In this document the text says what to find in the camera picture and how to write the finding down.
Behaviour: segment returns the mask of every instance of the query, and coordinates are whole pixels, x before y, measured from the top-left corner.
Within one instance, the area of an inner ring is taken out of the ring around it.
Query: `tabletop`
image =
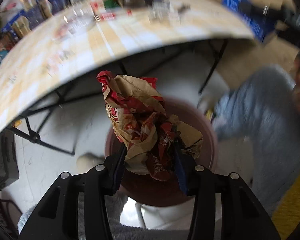
[[[39,25],[1,63],[0,132],[48,93],[115,60],[188,41],[253,38],[236,15],[216,2],[169,1],[173,8],[190,5],[180,22],[150,21],[149,9],[145,8],[133,11],[131,17],[96,23],[89,31],[59,43],[53,41],[53,36],[73,9]]]

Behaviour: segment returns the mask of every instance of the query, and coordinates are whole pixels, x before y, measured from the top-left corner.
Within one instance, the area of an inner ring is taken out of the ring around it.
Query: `gray fuzzy pants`
[[[215,107],[223,125],[214,126],[219,140],[249,136],[253,143],[252,191],[271,215],[300,174],[300,116],[294,108],[291,77],[278,66],[261,69],[242,86],[224,95]],[[84,237],[83,197],[79,196],[79,239]],[[117,240],[187,239],[188,231],[149,230],[120,224],[127,196],[106,196],[109,223]],[[21,231],[31,210],[19,222]]]

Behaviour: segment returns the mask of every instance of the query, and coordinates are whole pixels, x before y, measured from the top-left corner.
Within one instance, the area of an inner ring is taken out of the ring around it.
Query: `marble tile floor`
[[[128,73],[138,75],[146,63],[135,57],[126,62]],[[157,90],[164,97],[175,97],[197,106],[200,96],[198,90],[208,74],[210,64],[202,56],[186,52],[165,64],[148,76],[157,77]],[[120,74],[117,66],[108,70]],[[72,94],[100,91],[101,86],[95,73],[78,84]],[[210,94],[220,97],[228,91],[221,76],[215,72],[202,96]],[[46,113],[29,118],[31,128],[36,130]],[[110,121],[105,111],[103,96],[97,96],[73,104],[58,107],[45,124],[40,135],[42,141],[68,150],[75,149],[75,156],[59,153],[16,136],[16,151],[20,178],[6,187],[1,195],[10,198],[25,212],[35,205],[60,173],[69,171],[77,174],[76,159],[87,152],[103,156]],[[26,131],[26,124],[19,129]],[[228,174],[238,172],[246,182],[252,178],[252,150],[249,142],[242,138],[219,143],[217,172]],[[142,206],[145,224],[156,229],[188,229],[191,222],[194,200],[178,206],[157,208]],[[217,217],[221,218],[220,201],[217,201]],[[135,201],[129,199],[121,215],[125,225],[140,226],[135,209]]]

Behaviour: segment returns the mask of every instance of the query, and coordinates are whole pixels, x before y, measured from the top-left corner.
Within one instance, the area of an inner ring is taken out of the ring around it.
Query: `crumpled paper bag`
[[[183,153],[199,157],[202,134],[176,115],[167,116],[164,100],[156,90],[156,78],[114,78],[110,71],[101,71],[97,79],[114,133],[127,147],[128,171],[168,180],[173,171],[170,145],[176,137],[181,138]]]

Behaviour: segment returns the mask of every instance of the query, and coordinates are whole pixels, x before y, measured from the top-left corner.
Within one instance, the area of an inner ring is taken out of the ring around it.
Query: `metal rivet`
[[[197,165],[197,166],[195,167],[195,170],[196,170],[196,171],[203,171],[203,170],[204,170],[204,167],[203,167],[202,165]]]
[[[64,172],[64,173],[61,174],[60,177],[61,177],[62,179],[66,179],[66,178],[69,177],[69,173],[68,173],[68,172]]]
[[[230,174],[230,178],[231,179],[239,179],[239,175],[237,173],[233,172]]]
[[[105,167],[102,164],[99,164],[99,165],[96,166],[97,171],[103,171],[104,169],[105,169]]]

